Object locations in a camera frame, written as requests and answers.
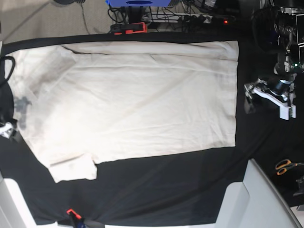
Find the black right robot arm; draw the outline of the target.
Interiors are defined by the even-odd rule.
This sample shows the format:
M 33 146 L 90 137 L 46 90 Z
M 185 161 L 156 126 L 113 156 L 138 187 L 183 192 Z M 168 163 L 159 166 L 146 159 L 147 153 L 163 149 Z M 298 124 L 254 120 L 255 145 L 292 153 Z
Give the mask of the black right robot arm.
M 13 118 L 14 101 L 9 79 L 16 61 L 11 56 L 0 56 L 0 136 L 10 141 L 20 142 L 17 120 Z

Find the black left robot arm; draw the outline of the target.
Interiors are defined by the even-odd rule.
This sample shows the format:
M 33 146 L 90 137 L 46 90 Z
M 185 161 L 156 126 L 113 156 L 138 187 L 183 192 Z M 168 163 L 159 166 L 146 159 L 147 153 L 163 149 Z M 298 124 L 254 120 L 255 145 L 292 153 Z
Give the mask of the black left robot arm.
M 272 73 L 244 84 L 245 112 L 278 109 L 281 119 L 295 118 L 295 78 L 304 72 L 304 2 L 269 1 L 252 15 L 252 32 L 256 46 L 277 62 Z

